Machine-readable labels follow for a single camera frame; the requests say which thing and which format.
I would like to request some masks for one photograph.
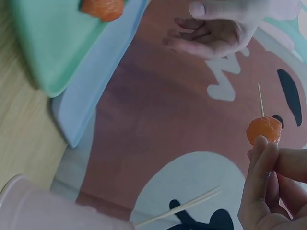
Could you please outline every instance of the orange fruit piece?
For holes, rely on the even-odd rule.
[[[81,11],[101,21],[111,22],[123,14],[124,7],[124,0],[83,0]]]
[[[275,142],[276,144],[280,141],[282,131],[282,123],[274,117],[261,117],[253,120],[248,129],[246,135],[250,143],[254,146],[256,137],[264,136],[269,142]]]

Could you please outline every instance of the wooden table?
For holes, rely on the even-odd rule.
[[[20,173],[49,188],[66,144],[48,98],[30,84],[5,2],[0,0],[0,189]]]

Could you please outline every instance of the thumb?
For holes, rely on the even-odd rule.
[[[238,21],[241,7],[229,0],[204,0],[190,3],[189,11],[193,18],[203,20],[226,19]]]

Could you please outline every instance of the green plate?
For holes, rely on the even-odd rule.
[[[37,85],[56,97],[108,23],[79,11],[80,0],[10,0]]]

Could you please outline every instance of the black shape print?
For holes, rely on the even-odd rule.
[[[281,116],[274,115],[274,116],[272,116],[272,117],[274,117],[276,120],[279,120],[279,121],[280,121],[280,123],[282,124],[282,128],[284,128],[284,123],[283,123],[283,119],[282,119],[282,117],[281,117]]]
[[[299,127],[302,124],[302,107],[299,100],[296,84],[290,74],[285,70],[279,69],[277,70],[277,73],[283,88],[284,95],[286,96],[288,106],[293,113],[297,126]]]
[[[179,201],[172,200],[169,208],[173,209],[180,206]],[[234,224],[229,213],[224,209],[219,209],[213,213],[209,224],[195,221],[186,211],[175,214],[181,224],[172,226],[167,230],[234,230]]]

